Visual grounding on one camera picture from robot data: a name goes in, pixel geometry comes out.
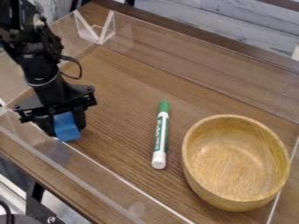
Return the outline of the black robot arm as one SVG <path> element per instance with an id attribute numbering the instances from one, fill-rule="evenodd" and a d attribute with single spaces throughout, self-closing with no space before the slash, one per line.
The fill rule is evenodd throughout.
<path id="1" fill-rule="evenodd" d="M 95 88 L 67 82 L 62 61 L 62 38 L 29 0 L 0 0 L 0 47 L 23 69 L 33 96 L 14 106 L 22 123 L 33 122 L 63 142 L 81 138 L 87 127 L 86 111 L 98 104 Z"/>

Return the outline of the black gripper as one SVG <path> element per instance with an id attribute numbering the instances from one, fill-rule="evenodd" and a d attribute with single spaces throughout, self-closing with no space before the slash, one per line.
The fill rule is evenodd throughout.
<path id="1" fill-rule="evenodd" d="M 98 104 L 94 95 L 95 88 L 90 85 L 65 85 L 63 95 L 47 94 L 46 101 L 39 99 L 37 93 L 22 99 L 14 106 L 14 112 L 21 116 L 23 123 L 33 122 L 50 137 L 57 137 L 53 116 L 74 112 L 75 123 L 79 130 L 87 127 L 86 110 Z"/>

